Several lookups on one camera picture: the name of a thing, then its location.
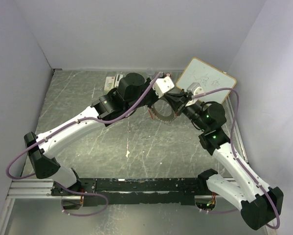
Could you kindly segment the metal disc with keyrings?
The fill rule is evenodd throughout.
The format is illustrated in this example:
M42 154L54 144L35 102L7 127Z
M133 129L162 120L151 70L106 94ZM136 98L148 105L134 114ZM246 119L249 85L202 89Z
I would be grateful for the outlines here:
M173 108L167 99L163 97L150 107L150 111L152 115L159 121L169 123L173 122L177 118Z

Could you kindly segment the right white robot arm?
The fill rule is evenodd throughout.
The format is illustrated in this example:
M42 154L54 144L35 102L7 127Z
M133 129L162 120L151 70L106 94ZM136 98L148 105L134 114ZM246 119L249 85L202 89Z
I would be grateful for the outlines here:
M226 123L225 110L216 101L195 101L191 93L163 96L175 114L184 114L201 129L200 143L217 159L234 178L235 183L208 170L197 183L198 191L207 195L213 192L238 210L245 223L253 230L263 226L277 230L284 194L279 187L272 188L262 180L234 147L231 137L222 129Z

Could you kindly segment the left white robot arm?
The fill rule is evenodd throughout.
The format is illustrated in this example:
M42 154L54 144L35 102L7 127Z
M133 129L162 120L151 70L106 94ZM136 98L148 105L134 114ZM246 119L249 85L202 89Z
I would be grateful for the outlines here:
M58 153L93 130L125 119L139 107L149 105L151 98L158 98L154 86L160 77L161 72L154 79L129 73L120 80L117 88L100 97L77 116L47 132L26 134L26 152L33 175L38 179L52 179L62 185L69 195L78 194L81 189L78 175L56 159Z

